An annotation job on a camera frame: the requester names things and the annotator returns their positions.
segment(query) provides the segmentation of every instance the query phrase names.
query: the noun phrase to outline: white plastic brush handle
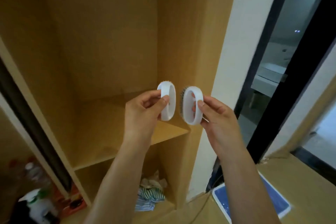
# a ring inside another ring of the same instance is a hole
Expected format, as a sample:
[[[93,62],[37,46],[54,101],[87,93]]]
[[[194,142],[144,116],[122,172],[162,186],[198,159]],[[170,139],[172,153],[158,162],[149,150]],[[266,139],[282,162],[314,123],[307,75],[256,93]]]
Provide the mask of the white plastic brush handle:
[[[200,124],[203,118],[203,112],[201,112],[197,105],[199,100],[203,101],[203,93],[199,88],[190,86],[185,90],[183,95],[183,119],[189,125]],[[196,102],[195,117],[194,112],[192,111],[194,102]]]
[[[161,97],[169,95],[169,103],[161,112],[161,120],[167,121],[174,116],[175,107],[176,107],[176,91],[175,86],[171,82],[164,81],[159,84],[157,87],[158,90],[161,90]]]

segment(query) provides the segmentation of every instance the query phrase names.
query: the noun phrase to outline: blue mat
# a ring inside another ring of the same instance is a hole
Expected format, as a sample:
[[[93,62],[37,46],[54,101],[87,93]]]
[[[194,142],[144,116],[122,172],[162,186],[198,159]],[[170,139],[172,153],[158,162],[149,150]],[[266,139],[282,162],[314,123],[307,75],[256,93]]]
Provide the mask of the blue mat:
[[[279,218],[282,218],[291,210],[291,206],[289,205],[288,201],[261,174],[260,177],[266,187],[269,197],[272,200],[276,213],[278,214]],[[227,220],[231,223],[229,202],[226,195],[225,184],[221,184],[214,188],[212,195]]]

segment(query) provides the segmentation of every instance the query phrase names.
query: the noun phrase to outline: cable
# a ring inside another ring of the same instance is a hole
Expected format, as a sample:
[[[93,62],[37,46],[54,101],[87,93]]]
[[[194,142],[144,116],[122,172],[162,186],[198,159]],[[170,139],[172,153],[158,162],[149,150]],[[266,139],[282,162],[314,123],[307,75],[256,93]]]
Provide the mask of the cable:
[[[197,217],[200,215],[200,213],[203,211],[205,205],[207,204],[209,198],[211,197],[211,192],[212,192],[212,190],[213,190],[213,187],[215,186],[216,182],[218,182],[218,180],[219,180],[222,176],[223,176],[223,174],[221,174],[221,175],[217,178],[217,180],[214,182],[214,184],[212,185],[211,190],[209,191],[209,196],[208,196],[208,198],[206,199],[204,205],[203,205],[202,208],[199,210],[199,212],[196,214],[195,218],[193,218],[192,221],[191,221],[189,224],[193,224],[193,223],[195,222],[195,220],[197,219]]]

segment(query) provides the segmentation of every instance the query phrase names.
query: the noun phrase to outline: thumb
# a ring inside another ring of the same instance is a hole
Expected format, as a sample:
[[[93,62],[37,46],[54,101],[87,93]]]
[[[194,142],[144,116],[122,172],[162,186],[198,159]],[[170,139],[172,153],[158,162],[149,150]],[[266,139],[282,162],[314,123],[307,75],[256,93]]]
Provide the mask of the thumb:
[[[168,103],[169,103],[169,96],[165,95],[155,105],[149,108],[149,110],[153,112],[156,116],[158,116]]]
[[[218,113],[215,110],[209,107],[202,100],[199,100],[197,102],[197,105],[198,105],[198,108],[208,117],[209,121],[213,121],[218,115]]]

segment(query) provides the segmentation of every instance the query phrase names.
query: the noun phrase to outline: brush bristles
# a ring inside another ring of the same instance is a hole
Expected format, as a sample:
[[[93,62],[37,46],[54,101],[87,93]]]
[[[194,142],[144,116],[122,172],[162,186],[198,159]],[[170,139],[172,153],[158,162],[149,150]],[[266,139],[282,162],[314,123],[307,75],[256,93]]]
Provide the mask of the brush bristles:
[[[185,93],[185,91],[188,87],[189,86],[185,87],[180,93],[180,95],[181,95],[181,97],[180,97],[180,115],[181,115],[182,118],[183,118],[183,98],[184,98],[184,93]]]

